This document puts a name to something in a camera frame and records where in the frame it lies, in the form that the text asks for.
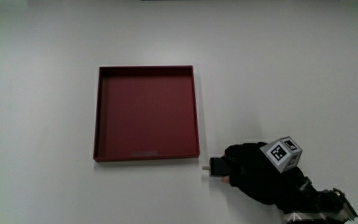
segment white cube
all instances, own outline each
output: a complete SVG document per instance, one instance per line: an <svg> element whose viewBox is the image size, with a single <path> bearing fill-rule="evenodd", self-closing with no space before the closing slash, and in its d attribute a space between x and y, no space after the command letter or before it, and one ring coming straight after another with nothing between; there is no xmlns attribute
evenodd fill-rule
<svg viewBox="0 0 358 224"><path fill-rule="evenodd" d="M290 136L262 146L260 150L280 173L296 167L302 154L302 149Z"/></svg>

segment tray rim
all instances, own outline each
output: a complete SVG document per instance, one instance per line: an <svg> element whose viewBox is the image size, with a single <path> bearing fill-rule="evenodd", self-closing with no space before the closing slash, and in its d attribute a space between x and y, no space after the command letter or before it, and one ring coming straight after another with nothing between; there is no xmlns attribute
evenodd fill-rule
<svg viewBox="0 0 358 224"><path fill-rule="evenodd" d="M124 70L138 70L138 69L187 69L191 77L191 90L192 90L192 99L193 99L193 109L194 109L194 122L195 122L195 137L196 137L196 152L180 155L171 155L171 156L140 156L140 157L99 157L99 124L100 124L100 101L101 101L101 85L102 85L102 72L109 69L124 69ZM141 160L159 160L159 159L186 159L186 158L198 158L200 156L200 137L198 134L198 118L197 118L197 105L196 105L196 95L195 95L195 79L194 71L192 65L128 65L128 66L100 66L99 67L99 80L98 80L98 93L97 93L97 102L96 102L96 123L95 123L95 132L94 132L94 148L93 148L93 159L96 162L115 162L115 161L141 161Z"/></svg>

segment black fabric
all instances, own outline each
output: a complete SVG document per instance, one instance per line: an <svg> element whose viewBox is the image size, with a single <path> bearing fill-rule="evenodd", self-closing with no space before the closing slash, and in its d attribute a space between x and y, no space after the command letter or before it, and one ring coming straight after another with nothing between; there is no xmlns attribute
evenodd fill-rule
<svg viewBox="0 0 358 224"><path fill-rule="evenodd" d="M259 149L264 145L264 142L245 143L230 146L225 150L226 157L239 162L246 170L241 175L230 175L229 180L233 187L238 187L261 203L275 204L284 213L338 212L342 209L343 204L335 193L318 192L299 168L280 173ZM313 224L318 222L343 223L320 220L313 221Z"/></svg>
<svg viewBox="0 0 358 224"><path fill-rule="evenodd" d="M230 175L230 184L251 198L272 205L298 189L306 177L297 167L279 173L259 149L264 145L266 143L259 142L230 146L225 155L237 160L246 170L242 175Z"/></svg>

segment red tray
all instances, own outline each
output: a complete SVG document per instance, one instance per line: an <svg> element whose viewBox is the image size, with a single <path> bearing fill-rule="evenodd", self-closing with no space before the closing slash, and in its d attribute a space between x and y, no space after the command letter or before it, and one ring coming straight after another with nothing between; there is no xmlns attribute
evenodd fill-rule
<svg viewBox="0 0 358 224"><path fill-rule="evenodd" d="M100 67L96 162L199 155L192 66Z"/></svg>

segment white surface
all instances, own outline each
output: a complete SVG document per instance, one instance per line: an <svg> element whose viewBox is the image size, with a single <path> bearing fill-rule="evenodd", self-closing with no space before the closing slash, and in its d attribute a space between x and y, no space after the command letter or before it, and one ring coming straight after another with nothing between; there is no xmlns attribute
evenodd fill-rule
<svg viewBox="0 0 358 224"><path fill-rule="evenodd" d="M100 65L194 65L200 158L95 164ZM0 1L0 223L280 223L201 167L284 136L358 209L358 1Z"/></svg>

